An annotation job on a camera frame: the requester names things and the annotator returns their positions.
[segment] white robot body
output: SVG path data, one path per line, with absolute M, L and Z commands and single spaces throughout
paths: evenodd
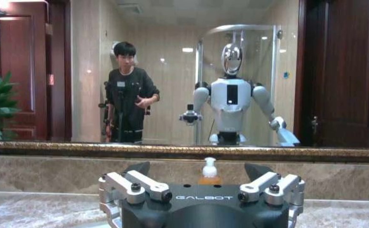
M 219 78 L 211 83 L 209 106 L 219 132 L 241 131 L 243 114 L 249 106 L 249 94 L 251 86 L 241 79 Z

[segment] gold mirror frame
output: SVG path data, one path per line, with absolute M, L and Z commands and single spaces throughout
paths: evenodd
M 0 155 L 369 163 L 369 149 L 0 141 Z

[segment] young man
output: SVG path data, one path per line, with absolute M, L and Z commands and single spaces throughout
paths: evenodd
M 158 90 L 145 71 L 133 67 L 136 49 L 128 42 L 120 42 L 113 47 L 118 68 L 109 72 L 108 77 L 108 125 L 105 127 L 106 141 L 120 143 L 140 143 L 144 114 L 146 107 L 158 101 Z M 121 126 L 118 114 L 122 112 Z

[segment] shower enclosure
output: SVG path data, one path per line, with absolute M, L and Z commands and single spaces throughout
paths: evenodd
M 275 60 L 277 52 L 277 28 L 267 25 L 223 25 L 207 31 L 196 44 L 196 82 L 208 85 L 223 76 L 221 48 L 236 43 L 243 49 L 243 62 L 237 77 L 260 83 L 272 95 Z M 201 109 L 203 120 L 196 123 L 195 144 L 208 144 L 208 136 L 216 133 L 213 113 L 208 105 Z M 243 116 L 241 134 L 245 145 L 272 145 L 272 132 L 259 106 L 251 98 L 249 108 Z

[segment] black hair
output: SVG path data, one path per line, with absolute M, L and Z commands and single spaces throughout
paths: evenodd
M 134 53 L 136 53 L 136 49 L 134 49 L 133 45 L 129 44 L 128 42 L 120 42 L 113 47 L 114 57 L 117 57 L 118 55 L 134 56 Z

